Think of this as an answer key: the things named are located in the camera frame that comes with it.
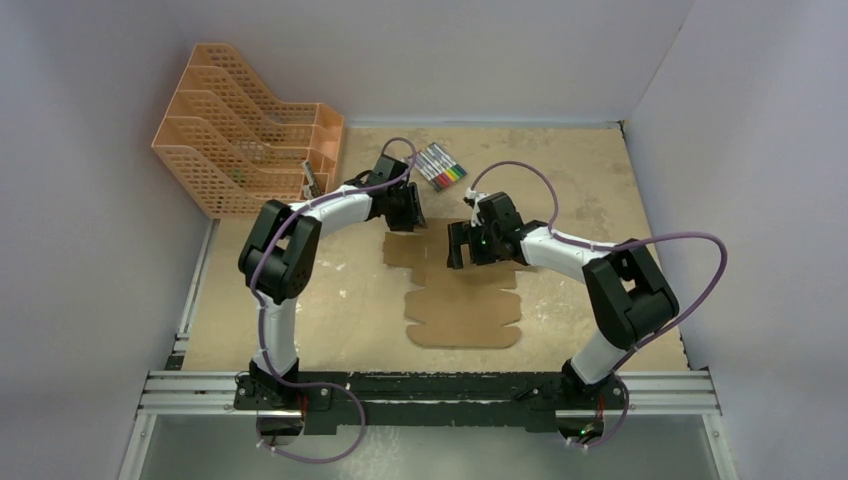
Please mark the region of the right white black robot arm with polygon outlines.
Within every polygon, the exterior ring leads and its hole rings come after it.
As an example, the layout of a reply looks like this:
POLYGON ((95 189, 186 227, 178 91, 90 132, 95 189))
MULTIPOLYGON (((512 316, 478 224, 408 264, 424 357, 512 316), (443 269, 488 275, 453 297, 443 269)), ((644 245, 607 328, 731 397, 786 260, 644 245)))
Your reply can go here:
POLYGON ((633 241, 591 244, 549 224, 522 220, 512 199, 467 190, 467 221, 448 227, 448 267, 466 260, 482 266, 515 262, 548 269, 581 282, 597 330, 562 367, 561 392, 576 407, 596 399, 617 363, 679 312, 679 303, 651 253, 633 241))

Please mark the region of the brown cardboard box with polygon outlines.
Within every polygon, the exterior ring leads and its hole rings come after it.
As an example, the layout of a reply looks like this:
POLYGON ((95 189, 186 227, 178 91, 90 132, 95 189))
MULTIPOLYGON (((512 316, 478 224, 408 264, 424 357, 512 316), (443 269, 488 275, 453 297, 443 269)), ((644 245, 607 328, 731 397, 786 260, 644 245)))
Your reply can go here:
POLYGON ((429 218, 413 233, 387 232, 384 263, 408 268, 417 287, 404 296, 409 339, 425 348, 505 349, 522 336, 521 297, 515 292, 515 262, 478 266, 463 252, 464 267, 447 266, 448 225, 454 218, 429 218))

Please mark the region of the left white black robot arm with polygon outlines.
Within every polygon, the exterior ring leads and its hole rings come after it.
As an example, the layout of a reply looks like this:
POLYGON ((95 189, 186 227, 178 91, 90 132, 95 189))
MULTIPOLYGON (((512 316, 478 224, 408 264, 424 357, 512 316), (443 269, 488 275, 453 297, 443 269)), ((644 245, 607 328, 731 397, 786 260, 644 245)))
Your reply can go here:
POLYGON ((269 200, 261 208, 238 259, 257 302, 259 346, 249 376, 260 397, 284 409, 297 399, 294 345, 296 303, 309 283, 319 242, 350 225, 376 218, 392 231, 425 224, 412 165, 386 154, 336 190, 300 203, 269 200))

